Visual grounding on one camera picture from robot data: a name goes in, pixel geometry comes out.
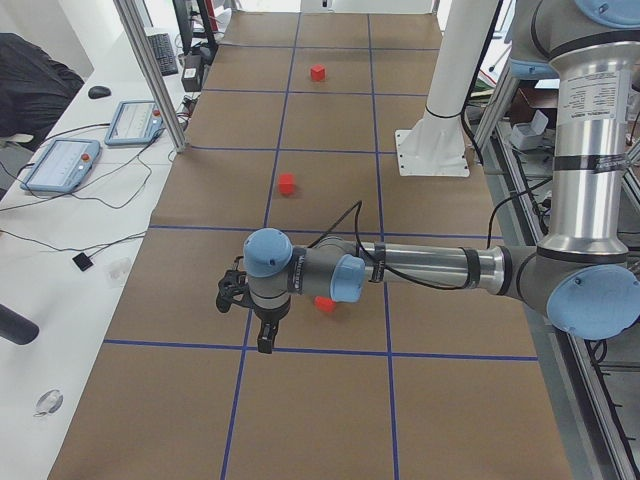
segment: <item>black mouse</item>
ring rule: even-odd
[[[96,98],[108,97],[111,95],[111,90],[107,87],[103,87],[101,85],[96,85],[95,87],[91,87],[89,89],[89,98],[95,100]]]

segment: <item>black jacket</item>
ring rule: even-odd
[[[84,82],[14,33],[0,33],[0,137],[28,133],[37,147]]]

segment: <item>red cube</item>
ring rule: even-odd
[[[313,303],[318,310],[324,313],[333,313],[338,305],[336,302],[326,297],[316,297]]]
[[[314,82],[321,82],[326,76],[324,65],[314,65],[311,67],[311,80]]]
[[[278,191],[288,197],[296,191],[296,182],[293,173],[281,173],[278,177]]]

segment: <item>white table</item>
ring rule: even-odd
[[[164,77],[174,105],[184,90],[180,74]],[[112,96],[90,100],[87,91],[105,85]],[[126,36],[97,66],[51,134],[109,122],[121,100],[152,99]],[[106,128],[81,131],[76,138],[103,140]],[[104,148],[87,177],[90,181],[126,163],[140,147]],[[84,247],[118,240],[146,230],[171,168],[173,145],[165,133],[143,155],[153,170],[144,190],[121,210],[96,201],[58,198],[37,206],[0,212],[0,228],[60,248]],[[140,186],[147,170],[138,162],[122,168],[81,196],[121,204]],[[14,183],[0,209],[32,203],[34,197]],[[132,263],[141,240],[113,246],[94,257],[81,272],[75,253],[56,253],[0,233],[0,303],[30,319],[40,334],[29,345],[0,338],[0,479],[46,478],[91,372],[123,287],[108,279],[107,268],[121,259]],[[64,395],[60,410],[34,417],[38,398],[51,389]]]

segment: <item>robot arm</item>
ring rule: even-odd
[[[513,28],[512,70],[536,78],[548,63],[560,77],[549,234],[536,247],[491,250],[335,238],[305,248],[277,230],[259,230],[244,246],[246,272],[236,262],[219,283],[217,301],[221,311],[231,304],[255,311],[262,321],[259,351],[271,353],[292,293],[353,302],[365,280],[484,288],[589,340],[614,336],[636,320],[640,284],[621,266],[627,248],[617,224],[628,166],[626,101],[640,60],[640,2],[520,0]]]

